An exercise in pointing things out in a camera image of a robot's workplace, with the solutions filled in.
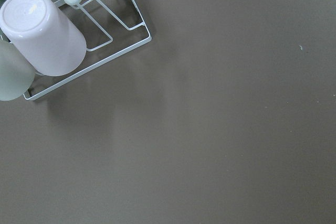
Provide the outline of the white cup rack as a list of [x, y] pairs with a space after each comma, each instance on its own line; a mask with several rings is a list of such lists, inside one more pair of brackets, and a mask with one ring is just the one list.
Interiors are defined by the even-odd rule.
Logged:
[[152, 39], [135, 0], [56, 0], [55, 4], [83, 33], [86, 56], [76, 70], [64, 76], [36, 75], [24, 93], [26, 100], [41, 98]]

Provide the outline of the pink cup in rack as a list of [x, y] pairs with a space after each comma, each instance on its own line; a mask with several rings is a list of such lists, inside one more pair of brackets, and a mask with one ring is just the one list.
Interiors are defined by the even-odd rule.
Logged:
[[86, 55], [83, 34], [51, 0], [6, 0], [1, 30], [43, 75], [66, 75]]

